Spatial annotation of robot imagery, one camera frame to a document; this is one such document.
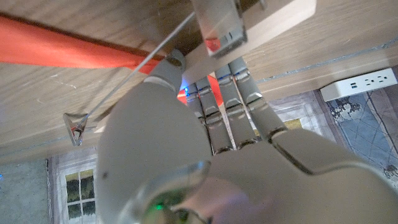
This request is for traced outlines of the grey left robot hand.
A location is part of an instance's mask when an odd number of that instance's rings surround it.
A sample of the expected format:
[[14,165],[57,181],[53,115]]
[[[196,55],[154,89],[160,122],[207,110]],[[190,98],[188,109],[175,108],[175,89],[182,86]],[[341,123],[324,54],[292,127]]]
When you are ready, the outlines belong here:
[[116,104],[98,146],[103,223],[396,223],[397,191],[372,166],[305,129],[288,129],[244,64],[227,130],[210,87],[177,99],[185,58],[172,51]]

